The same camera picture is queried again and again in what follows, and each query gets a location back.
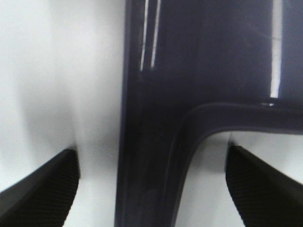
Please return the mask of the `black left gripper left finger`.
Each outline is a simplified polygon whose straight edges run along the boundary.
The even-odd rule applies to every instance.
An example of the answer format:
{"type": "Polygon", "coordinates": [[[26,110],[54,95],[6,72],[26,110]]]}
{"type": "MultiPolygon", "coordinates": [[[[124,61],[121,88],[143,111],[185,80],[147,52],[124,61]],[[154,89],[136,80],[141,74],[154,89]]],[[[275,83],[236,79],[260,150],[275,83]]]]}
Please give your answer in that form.
{"type": "Polygon", "coordinates": [[[2,227],[62,227],[79,185],[77,152],[66,149],[0,193],[2,227]]]}

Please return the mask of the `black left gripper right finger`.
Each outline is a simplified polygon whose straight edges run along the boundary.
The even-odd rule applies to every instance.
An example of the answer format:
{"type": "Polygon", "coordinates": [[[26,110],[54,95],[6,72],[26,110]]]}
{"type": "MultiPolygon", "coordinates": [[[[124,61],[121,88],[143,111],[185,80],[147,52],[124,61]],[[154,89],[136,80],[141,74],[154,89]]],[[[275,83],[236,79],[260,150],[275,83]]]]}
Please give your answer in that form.
{"type": "Polygon", "coordinates": [[[303,225],[302,184],[243,147],[229,147],[225,180],[244,226],[303,225]]]}

